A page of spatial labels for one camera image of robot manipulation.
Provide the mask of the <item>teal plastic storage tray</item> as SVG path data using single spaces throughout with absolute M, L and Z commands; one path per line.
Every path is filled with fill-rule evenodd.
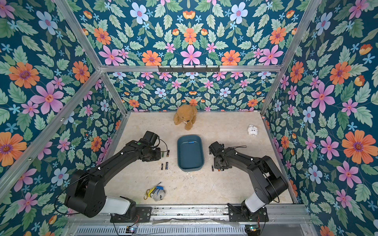
M 202 140 L 197 135 L 182 136 L 177 141 L 177 163 L 184 172 L 200 170 L 204 165 Z

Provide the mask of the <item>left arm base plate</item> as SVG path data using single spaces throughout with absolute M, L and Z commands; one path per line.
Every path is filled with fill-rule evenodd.
M 152 207 L 132 206 L 125 214 L 111 214 L 111 223 L 146 223 L 150 221 Z

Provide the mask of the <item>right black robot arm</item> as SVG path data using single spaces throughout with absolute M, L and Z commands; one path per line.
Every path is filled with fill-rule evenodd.
M 285 192 L 289 185 L 278 166 L 269 156 L 251 157 L 237 150 L 236 147 L 224 147 L 218 142 L 209 146 L 214 156 L 214 168 L 227 170 L 238 168 L 250 177 L 253 194 L 242 202 L 242 212 L 252 214 L 271 203 Z

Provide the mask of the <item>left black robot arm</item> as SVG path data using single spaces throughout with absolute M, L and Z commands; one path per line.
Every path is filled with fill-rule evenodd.
M 161 149 L 156 144 L 159 136 L 146 131 L 140 140 L 132 140 L 116 154 L 97 167 L 76 171 L 66 189 L 65 206 L 92 218 L 98 214 L 114 214 L 134 220 L 137 217 L 135 201 L 126 197 L 110 197 L 105 186 L 130 164 L 161 159 Z

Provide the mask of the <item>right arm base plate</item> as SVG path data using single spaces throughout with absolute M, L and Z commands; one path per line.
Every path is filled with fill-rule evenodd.
M 268 222 L 267 208 L 261 207 L 256 212 L 250 211 L 244 204 L 227 204 L 230 222 Z

